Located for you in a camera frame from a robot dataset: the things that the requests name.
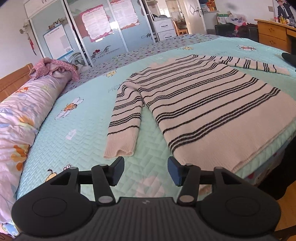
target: plastic bag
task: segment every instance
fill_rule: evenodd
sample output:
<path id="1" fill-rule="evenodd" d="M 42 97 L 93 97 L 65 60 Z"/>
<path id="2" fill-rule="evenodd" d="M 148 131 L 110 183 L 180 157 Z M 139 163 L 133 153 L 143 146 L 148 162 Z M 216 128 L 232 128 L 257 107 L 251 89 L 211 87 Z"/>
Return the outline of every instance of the plastic bag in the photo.
<path id="1" fill-rule="evenodd" d="M 229 17 L 226 18 L 227 23 L 232 23 L 236 26 L 242 26 L 243 23 L 247 21 L 247 18 L 245 15 L 242 14 L 231 14 Z"/>

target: white drawer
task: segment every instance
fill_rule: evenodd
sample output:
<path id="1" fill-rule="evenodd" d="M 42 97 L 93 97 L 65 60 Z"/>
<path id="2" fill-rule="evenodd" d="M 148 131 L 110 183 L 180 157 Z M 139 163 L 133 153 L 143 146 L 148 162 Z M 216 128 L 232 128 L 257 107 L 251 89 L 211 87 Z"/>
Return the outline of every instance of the white drawer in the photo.
<path id="1" fill-rule="evenodd" d="M 166 40 L 166 39 L 169 39 L 169 38 L 173 38 L 173 37 L 176 37 L 176 36 L 177 36 L 177 34 L 176 34 L 176 31 L 174 29 L 158 33 L 158 37 L 159 37 L 160 41 Z"/>
<path id="2" fill-rule="evenodd" d="M 31 18 L 41 9 L 45 8 L 51 2 L 54 2 L 54 1 L 56 0 L 29 0 L 28 2 L 25 3 L 25 9 L 26 9 L 28 18 Z"/>
<path id="3" fill-rule="evenodd" d="M 164 20 L 159 20 L 154 22 L 155 30 L 160 33 L 167 30 L 174 29 L 172 20 L 170 18 L 166 18 Z"/>

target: wooden floor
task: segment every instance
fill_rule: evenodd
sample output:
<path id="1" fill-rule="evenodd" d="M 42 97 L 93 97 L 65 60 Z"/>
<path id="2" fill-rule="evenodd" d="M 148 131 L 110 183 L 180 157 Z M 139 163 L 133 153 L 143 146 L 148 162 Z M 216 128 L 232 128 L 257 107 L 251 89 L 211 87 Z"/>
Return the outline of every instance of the wooden floor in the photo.
<path id="1" fill-rule="evenodd" d="M 276 230 L 296 225 L 296 182 L 287 188 L 278 203 L 281 206 L 281 219 Z M 296 241 L 296 236 L 290 237 L 288 241 Z"/>

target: ribbed black surface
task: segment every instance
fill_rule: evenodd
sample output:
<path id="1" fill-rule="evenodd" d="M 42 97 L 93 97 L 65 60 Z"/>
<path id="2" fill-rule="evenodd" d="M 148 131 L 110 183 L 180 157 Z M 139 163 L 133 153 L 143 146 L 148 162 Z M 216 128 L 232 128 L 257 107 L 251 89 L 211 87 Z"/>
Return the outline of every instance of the ribbed black surface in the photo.
<path id="1" fill-rule="evenodd" d="M 172 198 L 121 198 L 102 207 L 83 228 L 62 237 L 35 238 L 21 234 L 16 241 L 235 241 L 207 227 L 194 209 L 177 206 Z M 277 241 L 265 236 L 244 241 Z"/>

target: blue bordered poster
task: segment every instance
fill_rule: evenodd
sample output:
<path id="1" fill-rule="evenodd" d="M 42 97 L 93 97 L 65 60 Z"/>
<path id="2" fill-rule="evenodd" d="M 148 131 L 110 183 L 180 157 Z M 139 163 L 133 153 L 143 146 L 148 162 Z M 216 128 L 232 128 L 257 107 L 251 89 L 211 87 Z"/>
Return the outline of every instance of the blue bordered poster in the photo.
<path id="1" fill-rule="evenodd" d="M 74 52 L 61 24 L 44 34 L 43 37 L 53 59 L 60 60 Z"/>

